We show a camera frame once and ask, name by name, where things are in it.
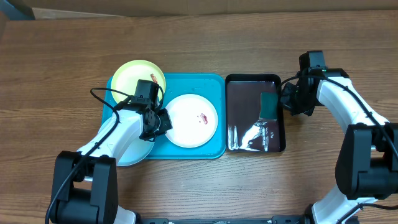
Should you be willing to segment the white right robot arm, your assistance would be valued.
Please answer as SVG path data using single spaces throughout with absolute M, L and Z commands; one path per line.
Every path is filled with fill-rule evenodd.
M 378 201 L 397 193 L 397 125 L 377 114 L 341 68 L 306 68 L 278 85 L 292 115 L 325 106 L 345 137 L 335 167 L 336 185 L 309 205 L 300 223 L 357 223 L 365 207 L 397 210 Z

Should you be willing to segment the green sponge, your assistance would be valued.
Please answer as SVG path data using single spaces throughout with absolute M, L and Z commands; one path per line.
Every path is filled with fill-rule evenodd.
M 277 119 L 277 104 L 278 95 L 277 93 L 261 93 L 261 110 L 259 117 L 261 119 Z

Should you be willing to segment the white plate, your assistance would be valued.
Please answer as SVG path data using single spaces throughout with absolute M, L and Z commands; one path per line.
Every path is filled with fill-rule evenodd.
M 213 104 L 203 96 L 180 95 L 171 100 L 165 109 L 172 124 L 172 129 L 165 135 L 177 146 L 199 147 L 216 133 L 218 114 Z

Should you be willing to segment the yellow-green plate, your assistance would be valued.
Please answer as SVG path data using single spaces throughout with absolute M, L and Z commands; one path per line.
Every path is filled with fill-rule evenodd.
M 152 62 L 133 60 L 119 67 L 111 80 L 111 89 L 135 94 L 138 80 L 147 80 L 157 83 L 163 91 L 166 89 L 166 80 L 162 70 Z

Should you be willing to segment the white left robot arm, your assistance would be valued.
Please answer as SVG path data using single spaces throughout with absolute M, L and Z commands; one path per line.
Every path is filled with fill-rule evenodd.
M 119 206 L 117 163 L 133 141 L 155 141 L 172 127 L 166 109 L 114 110 L 102 130 L 76 152 L 55 160 L 46 223 L 135 223 Z

